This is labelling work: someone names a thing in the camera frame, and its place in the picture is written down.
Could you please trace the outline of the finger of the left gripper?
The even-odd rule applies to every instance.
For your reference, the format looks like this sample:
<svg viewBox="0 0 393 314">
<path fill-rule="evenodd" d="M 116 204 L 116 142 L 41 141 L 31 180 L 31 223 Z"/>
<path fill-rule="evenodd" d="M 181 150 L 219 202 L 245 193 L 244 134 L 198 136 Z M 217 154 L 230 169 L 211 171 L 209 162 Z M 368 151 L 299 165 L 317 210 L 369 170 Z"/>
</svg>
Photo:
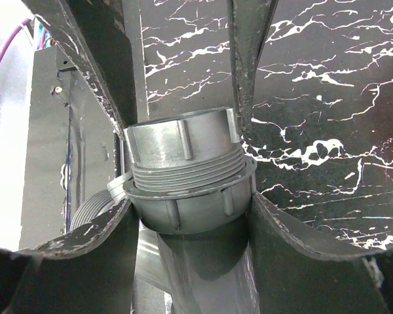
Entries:
<svg viewBox="0 0 393 314">
<path fill-rule="evenodd" d="M 132 45 L 121 1 L 24 1 L 76 66 L 122 137 L 137 122 Z"/>
<path fill-rule="evenodd" d="M 255 76 L 278 0 L 227 2 L 229 49 L 237 132 L 251 130 Z"/>
</svg>

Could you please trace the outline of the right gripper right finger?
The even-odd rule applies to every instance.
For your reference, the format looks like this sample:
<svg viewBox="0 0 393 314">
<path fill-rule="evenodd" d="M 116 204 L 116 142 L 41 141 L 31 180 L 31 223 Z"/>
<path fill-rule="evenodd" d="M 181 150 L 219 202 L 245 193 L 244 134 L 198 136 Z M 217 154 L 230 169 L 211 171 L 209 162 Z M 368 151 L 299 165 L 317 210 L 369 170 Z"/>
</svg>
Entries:
<svg viewBox="0 0 393 314">
<path fill-rule="evenodd" d="M 339 241 L 258 192 L 248 222 L 262 313 L 393 313 L 393 247 Z"/>
</svg>

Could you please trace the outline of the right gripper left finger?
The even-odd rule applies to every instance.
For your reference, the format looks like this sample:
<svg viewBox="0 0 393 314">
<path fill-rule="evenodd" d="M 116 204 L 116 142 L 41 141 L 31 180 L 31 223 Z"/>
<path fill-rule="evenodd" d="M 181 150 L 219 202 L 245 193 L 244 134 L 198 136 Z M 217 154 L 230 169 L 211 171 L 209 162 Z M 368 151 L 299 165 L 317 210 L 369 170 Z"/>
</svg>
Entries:
<svg viewBox="0 0 393 314">
<path fill-rule="evenodd" d="M 129 313 L 138 225 L 122 200 L 36 249 L 0 248 L 0 313 Z"/>
</svg>

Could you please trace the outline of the grey pipe tee fitting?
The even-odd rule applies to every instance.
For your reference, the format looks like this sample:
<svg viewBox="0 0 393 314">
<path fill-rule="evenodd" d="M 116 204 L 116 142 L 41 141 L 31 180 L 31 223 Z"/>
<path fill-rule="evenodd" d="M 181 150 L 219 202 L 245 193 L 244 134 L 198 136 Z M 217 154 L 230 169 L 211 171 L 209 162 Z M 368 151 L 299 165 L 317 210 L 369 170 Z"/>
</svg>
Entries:
<svg viewBox="0 0 393 314">
<path fill-rule="evenodd" d="M 239 147 L 213 155 L 150 154 L 87 199 L 74 225 L 128 199 L 157 234 L 151 256 L 164 269 L 159 285 L 178 313 L 255 312 L 242 280 L 255 168 Z"/>
</svg>

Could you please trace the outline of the grey threaded pipe nut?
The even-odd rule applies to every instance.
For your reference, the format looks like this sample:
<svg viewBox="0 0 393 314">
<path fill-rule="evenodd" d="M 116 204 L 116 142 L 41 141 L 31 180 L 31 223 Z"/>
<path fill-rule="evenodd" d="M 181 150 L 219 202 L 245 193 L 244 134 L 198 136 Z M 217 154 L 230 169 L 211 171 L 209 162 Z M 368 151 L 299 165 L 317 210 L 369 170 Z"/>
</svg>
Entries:
<svg viewBox="0 0 393 314">
<path fill-rule="evenodd" d="M 234 109 L 226 107 L 142 122 L 124 136 L 132 163 L 147 169 L 219 158 L 240 142 Z"/>
</svg>

